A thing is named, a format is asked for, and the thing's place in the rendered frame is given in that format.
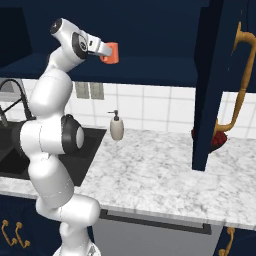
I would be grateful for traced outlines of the navy wall cabinet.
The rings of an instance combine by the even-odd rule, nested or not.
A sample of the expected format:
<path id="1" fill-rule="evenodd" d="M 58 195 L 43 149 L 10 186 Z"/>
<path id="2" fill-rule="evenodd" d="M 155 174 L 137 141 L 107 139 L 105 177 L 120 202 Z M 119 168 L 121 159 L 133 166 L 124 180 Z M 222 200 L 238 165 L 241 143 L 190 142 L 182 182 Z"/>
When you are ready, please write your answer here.
<path id="1" fill-rule="evenodd" d="M 200 10 L 210 0 L 0 0 L 0 76 L 33 78 L 59 46 L 50 26 L 65 18 L 104 42 L 116 42 L 117 64 L 90 55 L 74 81 L 193 87 Z"/>

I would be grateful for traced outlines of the grey dishwasher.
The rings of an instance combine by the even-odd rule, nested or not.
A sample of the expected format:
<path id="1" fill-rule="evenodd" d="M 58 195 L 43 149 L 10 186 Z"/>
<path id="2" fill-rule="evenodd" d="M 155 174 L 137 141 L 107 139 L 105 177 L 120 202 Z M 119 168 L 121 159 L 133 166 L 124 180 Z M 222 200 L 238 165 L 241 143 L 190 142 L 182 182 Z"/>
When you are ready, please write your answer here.
<path id="1" fill-rule="evenodd" d="M 203 223 L 107 210 L 109 214 L 201 228 Z M 93 226 L 102 256 L 213 256 L 221 226 L 211 225 L 212 234 L 150 227 L 99 218 Z"/>

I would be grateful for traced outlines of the navy base cabinet door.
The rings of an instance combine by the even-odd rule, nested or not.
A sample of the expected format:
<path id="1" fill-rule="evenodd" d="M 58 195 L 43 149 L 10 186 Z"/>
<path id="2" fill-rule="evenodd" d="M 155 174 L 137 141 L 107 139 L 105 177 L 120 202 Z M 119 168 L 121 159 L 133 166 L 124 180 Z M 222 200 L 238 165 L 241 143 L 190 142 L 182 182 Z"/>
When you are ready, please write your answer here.
<path id="1" fill-rule="evenodd" d="M 0 224 L 18 243 L 0 256 L 92 256 L 96 247 L 88 228 L 100 214 L 99 203 L 74 195 L 63 206 L 52 208 L 36 200 L 0 195 Z"/>
<path id="2" fill-rule="evenodd" d="M 218 250 L 225 249 L 229 240 L 227 228 L 224 227 L 213 256 L 218 256 Z M 236 228 L 228 256 L 256 256 L 256 231 Z"/>

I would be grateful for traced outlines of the red bowl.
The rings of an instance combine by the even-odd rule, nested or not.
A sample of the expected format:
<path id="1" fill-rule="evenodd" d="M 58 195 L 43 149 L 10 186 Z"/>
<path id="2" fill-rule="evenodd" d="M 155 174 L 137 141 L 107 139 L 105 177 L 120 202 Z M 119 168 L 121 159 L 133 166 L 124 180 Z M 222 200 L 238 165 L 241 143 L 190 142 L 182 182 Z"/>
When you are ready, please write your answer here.
<path id="1" fill-rule="evenodd" d="M 222 147 L 227 141 L 227 135 L 223 131 L 217 131 L 212 138 L 209 152 L 213 152 Z"/>

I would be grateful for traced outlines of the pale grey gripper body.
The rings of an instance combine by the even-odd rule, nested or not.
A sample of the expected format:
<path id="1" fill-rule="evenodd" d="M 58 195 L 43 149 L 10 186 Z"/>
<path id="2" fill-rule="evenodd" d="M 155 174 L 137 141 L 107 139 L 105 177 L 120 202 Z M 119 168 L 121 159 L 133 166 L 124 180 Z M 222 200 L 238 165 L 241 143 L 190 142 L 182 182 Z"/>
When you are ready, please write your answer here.
<path id="1" fill-rule="evenodd" d="M 110 57 L 112 55 L 112 48 L 105 42 L 99 44 L 98 50 L 96 51 L 97 56 Z"/>

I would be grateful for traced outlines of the black tap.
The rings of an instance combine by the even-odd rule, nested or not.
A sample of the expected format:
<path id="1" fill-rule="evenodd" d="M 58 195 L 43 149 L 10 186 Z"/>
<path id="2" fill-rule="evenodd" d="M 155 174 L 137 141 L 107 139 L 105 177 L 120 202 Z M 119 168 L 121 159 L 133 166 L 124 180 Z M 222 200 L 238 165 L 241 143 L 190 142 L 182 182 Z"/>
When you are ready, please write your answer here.
<path id="1" fill-rule="evenodd" d="M 20 98 L 18 100 L 16 100 L 14 103 L 12 103 L 9 107 L 7 107 L 6 109 L 2 109 L 1 105 L 0 105 L 0 119 L 2 121 L 2 124 L 4 125 L 4 127 L 8 127 L 8 121 L 7 121 L 7 118 L 6 118 L 6 115 L 5 113 L 8 112 L 10 109 L 12 109 L 15 105 L 17 105 L 19 102 L 21 102 L 23 104 L 23 108 L 24 108 L 24 113 L 25 113 L 25 117 L 26 117 L 26 120 L 35 120 L 36 117 L 34 117 L 29 109 L 29 106 L 28 106 L 28 101 L 27 101 L 27 98 L 26 98 L 26 95 L 25 93 L 23 92 L 22 90 L 22 87 L 20 85 L 19 82 L 17 82 L 15 79 L 13 78 L 8 78 L 8 79 L 5 79 L 3 80 L 1 83 L 0 83 L 0 92 L 3 88 L 3 86 L 7 83 L 7 82 L 14 82 L 16 84 L 16 86 L 19 88 L 19 91 L 20 91 Z"/>

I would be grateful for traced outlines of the black sink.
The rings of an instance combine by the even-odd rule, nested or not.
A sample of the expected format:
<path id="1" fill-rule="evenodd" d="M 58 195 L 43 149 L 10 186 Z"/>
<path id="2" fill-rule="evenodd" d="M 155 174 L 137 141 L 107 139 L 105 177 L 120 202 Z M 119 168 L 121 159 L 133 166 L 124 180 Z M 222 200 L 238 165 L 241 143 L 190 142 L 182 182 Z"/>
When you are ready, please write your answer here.
<path id="1" fill-rule="evenodd" d="M 11 133 L 16 122 L 9 122 L 4 127 L 0 122 L 0 177 L 28 180 L 29 159 L 21 157 L 13 147 Z M 95 154 L 105 136 L 105 129 L 84 128 L 85 140 L 82 148 L 69 155 L 60 155 L 75 186 L 80 187 Z"/>

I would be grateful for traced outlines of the grey wall socket plate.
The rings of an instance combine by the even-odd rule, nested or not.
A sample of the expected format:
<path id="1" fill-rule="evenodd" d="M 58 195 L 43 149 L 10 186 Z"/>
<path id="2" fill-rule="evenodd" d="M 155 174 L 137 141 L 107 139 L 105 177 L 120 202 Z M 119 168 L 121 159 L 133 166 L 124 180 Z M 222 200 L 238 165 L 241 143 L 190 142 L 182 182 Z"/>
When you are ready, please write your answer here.
<path id="1" fill-rule="evenodd" d="M 75 90 L 76 90 L 76 96 L 78 99 L 89 98 L 89 87 L 87 82 L 76 82 Z"/>
<path id="2" fill-rule="evenodd" d="M 102 83 L 90 82 L 90 92 L 92 99 L 104 99 L 104 88 Z"/>

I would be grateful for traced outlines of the beige soap dispenser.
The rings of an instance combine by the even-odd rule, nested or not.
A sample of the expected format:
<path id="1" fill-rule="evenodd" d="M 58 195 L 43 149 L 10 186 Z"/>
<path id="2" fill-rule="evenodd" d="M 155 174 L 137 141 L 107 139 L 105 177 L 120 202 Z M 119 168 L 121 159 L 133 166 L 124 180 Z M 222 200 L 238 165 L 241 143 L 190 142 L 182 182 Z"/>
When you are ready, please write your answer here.
<path id="1" fill-rule="evenodd" d="M 114 117 L 110 121 L 110 134 L 113 140 L 120 141 L 124 136 L 124 123 L 119 117 L 117 110 L 114 110 L 111 113 L 114 114 Z"/>

